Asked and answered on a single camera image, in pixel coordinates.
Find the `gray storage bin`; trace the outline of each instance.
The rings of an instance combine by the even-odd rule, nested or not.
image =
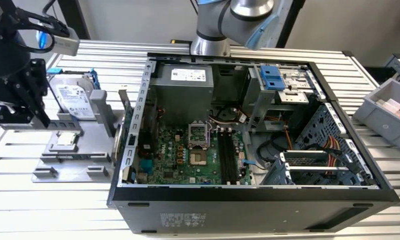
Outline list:
[[[354,117],[400,147],[400,117],[378,103],[379,100],[387,102],[393,99],[400,104],[400,83],[393,79],[389,80],[363,99],[365,103]]]

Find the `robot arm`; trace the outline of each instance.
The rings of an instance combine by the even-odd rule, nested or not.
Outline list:
[[[39,20],[43,25],[31,22]],[[19,30],[38,30],[50,37],[50,45],[26,45]],[[51,119],[44,111],[48,94],[44,59],[31,59],[31,53],[50,52],[56,36],[68,38],[71,31],[52,16],[38,15],[18,8],[12,0],[0,0],[0,124],[28,124],[36,117],[47,128]]]
[[[253,50],[269,42],[279,23],[274,0],[199,0],[193,55],[230,56],[229,39]]]

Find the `ram slot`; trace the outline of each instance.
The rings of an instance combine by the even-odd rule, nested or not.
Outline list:
[[[235,160],[235,147],[231,132],[218,133],[218,149],[221,161],[222,184],[235,185],[238,181],[238,165]]]

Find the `aluminum extrusion table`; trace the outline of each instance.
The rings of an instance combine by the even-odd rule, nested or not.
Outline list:
[[[87,71],[95,68],[102,88],[108,91],[108,104],[123,109],[118,91],[126,89],[130,100],[138,99],[147,53],[189,54],[187,44],[138,44],[107,41],[82,41],[78,56],[55,55],[50,67]],[[233,46],[231,55],[313,61],[351,116],[363,97],[378,86],[358,60],[342,51],[267,48],[251,51]],[[47,113],[59,108],[48,96]],[[400,148],[393,146],[374,131],[353,121],[381,169],[400,196]],[[144,238],[134,236],[115,209],[107,208],[110,183],[32,183],[32,171],[51,137],[50,132],[0,130],[0,237],[88,239]],[[181,234],[152,235],[167,239],[318,239],[394,240],[400,239],[400,204],[369,217],[335,234]]]

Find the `power supply label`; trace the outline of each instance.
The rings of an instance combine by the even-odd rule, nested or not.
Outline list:
[[[206,213],[161,213],[163,227],[205,227]]]
[[[207,70],[175,68],[173,69],[171,80],[206,82]]]
[[[56,85],[58,96],[68,113],[78,119],[95,118],[86,90],[76,85]]]

